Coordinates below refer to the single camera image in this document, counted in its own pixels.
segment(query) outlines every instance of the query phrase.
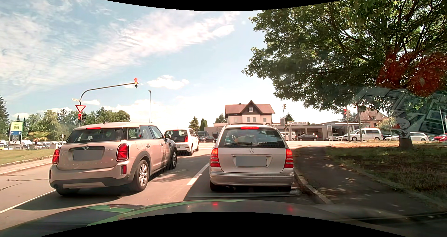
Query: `red car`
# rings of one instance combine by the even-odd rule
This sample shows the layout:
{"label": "red car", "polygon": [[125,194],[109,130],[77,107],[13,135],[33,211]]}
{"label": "red car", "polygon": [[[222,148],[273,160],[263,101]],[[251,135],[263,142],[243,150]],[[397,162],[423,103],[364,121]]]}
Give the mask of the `red car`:
{"label": "red car", "polygon": [[447,141],[447,133],[434,137],[433,141]]}

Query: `yield sign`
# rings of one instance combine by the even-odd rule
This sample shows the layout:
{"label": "yield sign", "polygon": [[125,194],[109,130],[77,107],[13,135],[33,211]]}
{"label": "yield sign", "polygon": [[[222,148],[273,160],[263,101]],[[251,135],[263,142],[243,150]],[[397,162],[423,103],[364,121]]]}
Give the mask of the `yield sign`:
{"label": "yield sign", "polygon": [[85,108],[85,105],[76,105],[76,109],[78,109],[79,113],[81,113]]}

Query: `curb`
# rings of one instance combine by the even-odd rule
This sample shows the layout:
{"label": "curb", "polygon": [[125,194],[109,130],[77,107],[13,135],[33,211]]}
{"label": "curb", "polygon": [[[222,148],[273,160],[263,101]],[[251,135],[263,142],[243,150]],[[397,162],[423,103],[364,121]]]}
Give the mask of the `curb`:
{"label": "curb", "polygon": [[387,185],[387,186],[389,186],[391,188],[402,190],[403,192],[405,192],[407,194],[410,194],[411,196],[417,197],[417,198],[419,198],[421,200],[424,200],[426,202],[432,203],[432,204],[437,205],[439,207],[447,208],[447,204],[442,203],[442,202],[438,202],[436,200],[433,200],[432,198],[427,197],[427,196],[425,196],[425,195],[423,195],[421,193],[409,190],[409,189],[405,188],[403,185],[394,183],[394,182],[389,181],[389,180],[384,180],[384,179],[382,179],[380,177],[377,177],[375,175],[369,174],[369,173],[367,173],[367,172],[365,172],[363,170],[360,170],[360,169],[358,169],[356,167],[353,167],[353,166],[347,166],[347,165],[345,165],[343,163],[342,163],[342,165],[347,167],[347,168],[351,168],[354,171],[356,171],[356,172],[358,172],[358,173],[360,173],[362,175],[365,175],[366,177],[368,177],[370,179],[376,180],[379,183],[383,183],[383,184],[385,184],[385,185]]}
{"label": "curb", "polygon": [[42,160],[42,159],[46,159],[46,158],[52,158],[52,157],[53,157],[53,155],[48,155],[48,156],[37,157],[37,158],[33,158],[33,159],[27,159],[27,160],[14,161],[14,162],[10,162],[10,163],[4,163],[4,164],[0,165],[0,168],[5,167],[5,166],[13,166],[13,165],[17,165],[17,164],[23,164],[23,163],[28,163],[28,162],[32,162],[32,161]]}
{"label": "curb", "polygon": [[330,199],[326,198],[326,196],[311,186],[297,170],[294,170],[294,174],[299,188],[309,195],[316,204],[334,204]]}
{"label": "curb", "polygon": [[49,165],[49,164],[51,164],[51,162],[50,163],[43,163],[43,164],[40,164],[40,165],[37,165],[37,166],[29,166],[29,167],[25,167],[25,168],[20,168],[20,169],[17,169],[17,170],[12,170],[12,171],[8,171],[8,172],[0,173],[0,176],[11,174],[11,173],[16,173],[16,172],[20,172],[20,171],[25,171],[25,170],[36,168],[36,167],[40,167],[40,166],[46,166],[46,165]]}

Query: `rear windshield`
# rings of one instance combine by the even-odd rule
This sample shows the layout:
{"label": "rear windshield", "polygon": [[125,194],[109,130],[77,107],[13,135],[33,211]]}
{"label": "rear windshield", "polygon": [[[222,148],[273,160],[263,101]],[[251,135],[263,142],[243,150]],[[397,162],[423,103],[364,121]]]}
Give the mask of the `rear windshield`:
{"label": "rear windshield", "polygon": [[185,137],[188,135],[188,132],[186,130],[172,130],[166,131],[166,135],[171,135],[171,140],[174,142],[185,142]]}
{"label": "rear windshield", "polygon": [[281,135],[273,129],[231,128],[223,131],[219,147],[285,148]]}
{"label": "rear windshield", "polygon": [[122,128],[74,130],[68,137],[67,144],[120,141],[123,139],[124,131]]}

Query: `street lamp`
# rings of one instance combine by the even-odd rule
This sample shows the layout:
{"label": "street lamp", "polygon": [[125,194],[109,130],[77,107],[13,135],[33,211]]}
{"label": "street lamp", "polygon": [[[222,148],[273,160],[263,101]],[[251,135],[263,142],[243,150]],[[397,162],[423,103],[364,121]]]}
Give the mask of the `street lamp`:
{"label": "street lamp", "polygon": [[152,91],[148,91],[149,92],[149,123],[151,123],[151,96],[152,96]]}

